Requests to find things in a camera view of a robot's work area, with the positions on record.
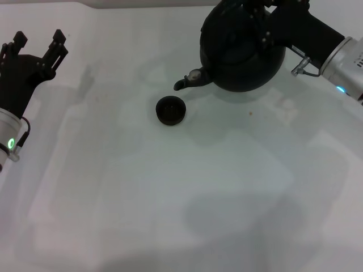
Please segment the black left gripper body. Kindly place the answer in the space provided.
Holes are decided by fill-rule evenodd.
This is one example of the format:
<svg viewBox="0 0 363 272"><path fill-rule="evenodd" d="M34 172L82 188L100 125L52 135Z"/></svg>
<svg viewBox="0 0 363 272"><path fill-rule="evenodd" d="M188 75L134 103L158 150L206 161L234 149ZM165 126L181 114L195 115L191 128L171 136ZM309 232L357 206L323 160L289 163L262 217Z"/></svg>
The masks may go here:
<svg viewBox="0 0 363 272"><path fill-rule="evenodd" d="M56 75L57 57L5 54L1 60L1 108L21 117L42 82Z"/></svg>

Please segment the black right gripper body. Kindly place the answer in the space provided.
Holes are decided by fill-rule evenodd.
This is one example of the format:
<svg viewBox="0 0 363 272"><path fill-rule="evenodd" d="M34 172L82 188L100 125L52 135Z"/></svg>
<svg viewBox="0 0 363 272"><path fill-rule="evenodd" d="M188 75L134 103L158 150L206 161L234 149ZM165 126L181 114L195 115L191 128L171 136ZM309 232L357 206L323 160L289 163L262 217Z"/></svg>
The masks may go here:
<svg viewBox="0 0 363 272"><path fill-rule="evenodd" d="M345 36L309 12L308 5L279 5L267 19L275 45L296 47L320 69Z"/></svg>

